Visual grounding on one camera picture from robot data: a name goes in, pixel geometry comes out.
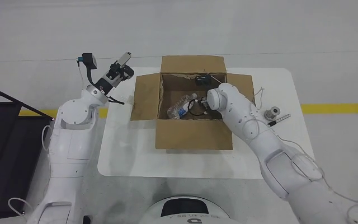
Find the screwdriver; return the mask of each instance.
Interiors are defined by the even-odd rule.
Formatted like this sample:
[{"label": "screwdriver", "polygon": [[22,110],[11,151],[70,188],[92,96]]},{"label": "screwdriver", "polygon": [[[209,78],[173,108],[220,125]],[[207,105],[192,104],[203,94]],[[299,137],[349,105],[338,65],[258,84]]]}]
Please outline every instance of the screwdriver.
[{"label": "screwdriver", "polygon": [[289,118],[290,116],[291,116],[291,114],[285,115],[282,118],[278,118],[277,120],[274,120],[273,122],[269,122],[267,125],[272,127],[275,124],[277,124],[278,122],[281,122],[281,121],[285,120],[286,118]]}]

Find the gray floor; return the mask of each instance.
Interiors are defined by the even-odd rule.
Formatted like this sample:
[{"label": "gray floor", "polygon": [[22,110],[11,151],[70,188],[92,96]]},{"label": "gray floor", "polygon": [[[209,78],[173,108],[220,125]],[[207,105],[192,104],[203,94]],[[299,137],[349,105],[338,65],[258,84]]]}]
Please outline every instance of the gray floor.
[{"label": "gray floor", "polygon": [[[288,69],[302,104],[355,103],[357,7],[356,0],[4,0],[0,90],[38,109],[56,109],[80,96],[74,58],[81,53],[98,58],[94,80],[124,51],[132,52],[133,67],[159,67],[162,55],[214,54],[227,67]],[[305,115],[305,121],[328,181],[358,198],[357,115]],[[297,223],[263,180],[101,176],[104,125],[101,119],[83,183],[94,223],[137,223],[152,203],[178,194],[210,199],[242,223]],[[31,204],[41,201],[48,175],[43,153]],[[0,223],[23,222],[17,217]]]}]

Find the cardboard box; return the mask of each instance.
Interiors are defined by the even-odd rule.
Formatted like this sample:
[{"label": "cardboard box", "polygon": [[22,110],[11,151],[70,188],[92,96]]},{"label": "cardboard box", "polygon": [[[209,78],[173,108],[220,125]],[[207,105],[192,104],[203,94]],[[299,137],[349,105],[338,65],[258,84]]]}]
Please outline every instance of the cardboard box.
[{"label": "cardboard box", "polygon": [[[210,73],[222,82],[236,86],[240,93],[253,101],[252,77],[226,73],[223,57],[209,55],[164,56],[161,72],[137,76],[131,120],[156,119],[156,149],[232,150],[232,133],[217,111],[193,116],[189,113],[181,120],[169,119],[167,110],[182,96],[196,93],[206,96],[211,86],[197,86],[195,77]],[[194,113],[200,108],[193,107]]]}]

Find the white cable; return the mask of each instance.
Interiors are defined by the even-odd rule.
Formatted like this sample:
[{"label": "white cable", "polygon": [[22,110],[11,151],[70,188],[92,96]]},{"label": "white cable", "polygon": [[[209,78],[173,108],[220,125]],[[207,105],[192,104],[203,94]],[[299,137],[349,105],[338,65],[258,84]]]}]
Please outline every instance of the white cable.
[{"label": "white cable", "polygon": [[48,152],[48,151],[49,151],[49,148],[46,148],[46,147],[45,147],[45,143],[44,143],[44,133],[45,133],[45,129],[46,129],[46,128],[51,129],[51,132],[53,131],[53,129],[52,129],[51,126],[46,125],[46,126],[44,127],[44,129],[43,129],[42,134],[41,134],[41,143],[43,144],[43,149],[44,149],[46,152]]},{"label": "white cable", "polygon": [[[262,99],[262,92],[263,92],[263,90],[264,90],[264,89],[261,87],[260,90],[259,90],[256,94],[254,94],[254,96],[256,96],[256,95],[261,91],[261,97],[260,97],[260,104],[261,104],[261,106],[262,106],[262,100],[261,100],[261,99]],[[255,120],[255,121],[257,122],[257,124],[258,124],[258,122],[261,122],[261,123],[263,123],[264,125],[268,126],[265,122],[263,122],[263,121],[261,121],[261,120],[257,120],[256,117],[254,116],[253,119],[247,120],[247,121],[244,123],[244,125],[243,125],[243,127],[242,127],[243,130],[244,130],[244,127],[245,127],[246,123],[249,122],[249,121],[251,121],[251,120]],[[255,137],[253,137],[253,138],[248,138],[248,139],[254,140],[254,139],[259,135],[259,133],[260,133],[260,126],[259,126],[259,128],[258,128],[257,135],[256,135]],[[335,194],[337,194],[338,196],[340,196],[340,197],[342,197],[342,198],[345,198],[345,199],[347,199],[347,200],[350,200],[351,202],[358,203],[358,200],[354,200],[354,199],[352,199],[352,198],[349,198],[349,197],[347,197],[347,196],[344,196],[344,195],[342,195],[342,194],[336,192],[335,190],[333,190],[333,188],[329,185],[329,183],[328,183],[328,181],[327,181],[327,179],[326,179],[326,174],[324,173],[324,170],[323,170],[320,166],[318,166],[318,164],[316,163],[316,161],[306,153],[306,151],[300,146],[300,144],[298,144],[298,143],[296,143],[296,142],[294,142],[294,141],[291,141],[291,140],[283,139],[283,138],[281,138],[279,135],[277,135],[277,137],[278,137],[280,140],[284,141],[284,142],[290,142],[290,143],[295,144],[295,145],[298,146],[298,147],[301,149],[301,151],[303,152],[303,153],[298,153],[298,154],[294,155],[294,156],[291,158],[291,166],[292,166],[292,168],[293,168],[299,175],[301,175],[301,176],[303,176],[304,178],[307,178],[307,179],[309,179],[309,180],[311,180],[311,181],[317,181],[317,180],[323,179],[324,182],[325,182],[325,184],[328,186],[328,188],[329,188],[331,191],[333,191]],[[321,173],[322,177],[321,177],[321,178],[308,177],[308,176],[302,174],[301,172],[299,172],[298,170],[296,170],[296,169],[294,168],[294,163],[293,163],[293,161],[294,161],[294,158],[295,158],[295,157],[298,157],[298,156],[304,156],[304,157],[306,157],[308,160],[310,160],[310,161],[312,162],[312,164],[317,167],[317,169],[318,169],[319,172]]]},{"label": "white cable", "polygon": [[84,81],[83,81],[83,75],[82,75],[82,72],[81,72],[81,69],[80,67],[78,66],[78,70],[79,70],[79,74],[81,75],[81,80],[82,80],[82,89],[84,90]]},{"label": "white cable", "polygon": [[19,216],[21,216],[26,222],[27,222],[27,219],[25,218],[25,216],[23,216],[20,212],[18,212],[16,209],[14,209],[12,206],[11,206],[11,201],[12,200],[20,200],[22,202],[24,202],[25,204],[27,204],[27,206],[29,206],[32,210],[34,210],[34,208],[25,200],[21,199],[21,198],[10,198],[8,201],[7,201],[7,205],[9,206],[9,208],[11,210],[13,210],[16,214],[18,214]]},{"label": "white cable", "polygon": [[263,90],[264,90],[264,88],[260,88],[260,90],[256,93],[256,94],[254,94],[253,96],[256,96],[259,92],[261,92],[261,96],[260,96],[260,107],[258,108],[259,110],[261,110],[261,108],[262,108],[262,94],[263,94]]},{"label": "white cable", "polygon": [[50,178],[48,179],[48,181],[47,181],[47,183],[46,183],[46,185],[45,185],[45,188],[44,188],[44,191],[43,191],[43,195],[44,195],[44,196],[45,196],[45,192],[46,192],[46,190],[47,190],[47,187],[48,187],[48,185],[49,185],[49,183],[50,183],[50,179],[51,179],[51,160],[50,160],[50,153],[49,153],[49,147],[50,147],[50,146],[49,146],[48,148],[46,148],[46,147],[45,147],[45,144],[44,144],[44,132],[45,132],[45,129],[46,129],[46,128],[51,129],[51,132],[53,132],[52,127],[49,126],[49,125],[46,125],[46,126],[44,127],[43,132],[42,132],[42,135],[41,135],[41,141],[42,141],[42,144],[43,144],[43,149],[44,149],[46,152],[48,152],[47,158],[48,158],[48,161],[49,161],[49,168],[50,168]]}]

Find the wire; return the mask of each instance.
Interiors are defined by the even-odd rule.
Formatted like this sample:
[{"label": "wire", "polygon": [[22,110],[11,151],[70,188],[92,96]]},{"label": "wire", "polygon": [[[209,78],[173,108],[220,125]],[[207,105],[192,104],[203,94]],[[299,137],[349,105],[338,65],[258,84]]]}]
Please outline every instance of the wire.
[{"label": "wire", "polygon": [[92,86],[95,86],[95,84],[93,83],[93,81],[92,81],[92,74],[91,74],[91,70],[88,68],[88,67],[86,67],[87,69],[86,69],[86,71],[87,71],[87,79],[88,79],[88,81],[90,82],[90,84],[92,85]]},{"label": "wire", "polygon": [[[321,167],[319,167],[319,166],[317,165],[317,163],[315,162],[315,160],[312,159],[312,158],[303,150],[303,148],[300,146],[300,144],[298,144],[298,143],[296,143],[296,142],[294,142],[294,141],[290,141],[290,140],[283,139],[283,138],[281,138],[279,135],[277,135],[277,137],[278,137],[279,139],[281,139],[282,141],[284,141],[284,142],[290,142],[290,143],[293,143],[293,144],[297,145],[297,146],[302,150],[303,153],[296,154],[296,155],[294,155],[294,156],[292,157],[292,159],[291,159],[291,166],[292,166],[292,168],[293,168],[299,175],[303,176],[304,178],[309,179],[310,181],[318,181],[318,180],[323,179],[324,182],[325,182],[325,184],[326,184],[327,187],[329,188],[329,190],[331,190],[332,192],[334,192],[336,195],[338,195],[338,196],[340,196],[340,197],[342,197],[342,198],[345,198],[345,199],[347,199],[347,200],[349,200],[349,201],[351,201],[351,202],[358,203],[358,200],[349,198],[349,197],[344,196],[343,194],[340,194],[340,193],[336,192],[335,190],[333,190],[333,188],[332,188],[332,187],[329,185],[329,183],[327,182],[326,174],[324,173],[324,170],[323,170]],[[319,172],[321,173],[322,177],[321,177],[321,178],[308,177],[308,176],[302,174],[301,172],[299,172],[298,170],[296,170],[296,169],[294,168],[294,162],[293,162],[293,161],[294,161],[294,158],[295,158],[296,156],[304,156],[304,157],[306,157],[307,159],[309,159],[309,160],[317,167],[317,169],[318,169]],[[351,206],[351,207],[348,209],[347,213],[346,213],[346,216],[347,216],[347,219],[348,219],[349,222],[351,222],[351,220],[352,220],[353,222],[357,223],[356,220],[353,220],[353,219],[350,217],[350,212],[351,212],[351,210],[352,210],[353,208],[355,208],[355,207],[358,207],[358,204],[354,204],[353,206]]]},{"label": "wire", "polygon": [[264,88],[260,88],[260,90],[256,93],[256,94],[254,94],[253,96],[256,96],[259,92],[261,92],[261,96],[260,96],[260,107],[258,108],[259,110],[261,110],[261,108],[262,108],[262,94],[263,94],[263,90],[264,90]]},{"label": "wire", "polygon": [[22,202],[24,202],[25,204],[27,204],[27,206],[29,206],[32,210],[34,210],[34,208],[29,204],[29,202],[21,199],[21,198],[10,198],[8,201],[7,201],[7,205],[9,206],[9,208],[11,210],[13,210],[16,214],[18,214],[20,217],[22,217],[26,222],[27,222],[27,219],[25,218],[25,216],[23,216],[20,212],[18,212],[16,209],[14,209],[12,206],[11,206],[11,201],[12,200],[20,200]]},{"label": "wire", "polygon": [[44,133],[45,133],[45,129],[46,128],[49,128],[49,129],[51,129],[51,132],[53,132],[53,129],[52,129],[52,127],[51,126],[49,126],[49,125],[46,125],[45,127],[44,127],[44,129],[43,129],[43,132],[42,132],[42,134],[41,134],[41,143],[43,144],[43,149],[46,151],[46,152],[48,152],[49,151],[49,147],[48,148],[46,148],[45,147],[45,143],[44,143]]},{"label": "wire", "polygon": [[[264,89],[261,87],[260,90],[259,90],[256,94],[254,94],[254,96],[256,96],[259,92],[261,92],[261,96],[260,96],[260,103],[261,103],[261,105],[262,105],[262,92],[263,92],[263,90],[264,90]],[[247,124],[247,122],[249,122],[249,121],[251,121],[251,120],[255,120],[255,121],[257,122],[257,125],[258,125],[258,122],[261,122],[261,123],[263,123],[264,125],[267,126],[267,124],[266,124],[265,122],[263,122],[263,121],[261,121],[261,120],[257,120],[256,117],[253,116],[253,119],[247,120],[247,121],[244,123],[243,127],[242,127],[242,132],[243,132],[243,134],[244,134],[244,136],[245,136],[246,138],[248,138],[248,137],[247,137],[246,134],[245,134],[244,127],[245,127],[245,125]],[[259,135],[259,133],[260,133],[260,126],[258,125],[258,132],[257,132],[256,136],[253,137],[253,138],[248,138],[248,139],[254,140],[254,139]],[[323,170],[320,166],[318,166],[318,164],[316,163],[316,161],[306,153],[306,151],[302,148],[302,146],[301,146],[300,144],[298,144],[298,143],[296,143],[296,142],[294,142],[294,141],[291,141],[291,140],[283,139],[283,138],[281,138],[279,135],[277,135],[277,137],[278,137],[280,140],[284,141],[284,142],[290,142],[290,143],[295,144],[295,145],[298,146],[298,147],[301,149],[301,151],[303,152],[303,153],[298,153],[298,154],[294,155],[294,156],[291,158],[291,166],[293,167],[293,169],[294,169],[299,175],[301,175],[302,177],[304,177],[304,178],[306,178],[306,179],[309,179],[310,181],[318,181],[318,180],[323,179],[324,182],[325,182],[325,184],[326,184],[327,187],[329,188],[329,190],[333,191],[336,195],[338,195],[338,196],[340,196],[340,197],[342,197],[342,198],[345,198],[345,199],[347,199],[347,200],[349,200],[349,201],[351,201],[351,202],[358,203],[358,200],[349,198],[349,197],[344,196],[344,195],[342,195],[342,194],[336,192],[335,190],[333,190],[333,188],[329,185],[329,183],[328,183],[328,181],[327,181],[327,179],[326,179],[326,174],[324,173],[324,170]],[[304,157],[306,157],[307,159],[309,159],[309,160],[317,167],[317,169],[318,169],[319,172],[321,173],[322,177],[320,177],[320,178],[308,177],[308,176],[302,174],[301,172],[299,172],[297,169],[295,169],[295,168],[294,168],[295,164],[294,164],[293,161],[294,161],[294,158],[295,158],[295,157],[298,157],[298,156],[304,156]],[[349,212],[350,212],[350,210],[351,210],[353,207],[358,207],[358,204],[356,204],[356,205],[350,207],[350,209],[349,209],[348,212],[347,212],[347,216],[348,216],[348,217],[349,217]]]},{"label": "wire", "polygon": [[82,89],[84,90],[83,75],[82,75],[82,72],[81,72],[81,68],[79,67],[79,64],[78,64],[78,71],[79,71],[79,74],[81,75],[81,80],[82,80]]},{"label": "wire", "polygon": [[109,99],[111,99],[111,100],[109,100],[108,102],[115,102],[117,104],[124,105],[124,102],[118,101],[115,98],[113,98],[112,96],[110,96]]},{"label": "wire", "polygon": [[190,100],[189,101],[189,103],[188,103],[188,112],[191,114],[191,115],[193,115],[193,116],[202,116],[202,115],[205,115],[206,114],[206,110],[204,111],[204,112],[202,112],[201,114],[194,114],[193,112],[191,112],[191,109],[192,109],[192,107],[194,106],[194,104],[192,105],[192,107],[190,107],[190,105],[191,105],[191,103],[192,102],[197,102],[197,99],[192,99],[192,100]]}]

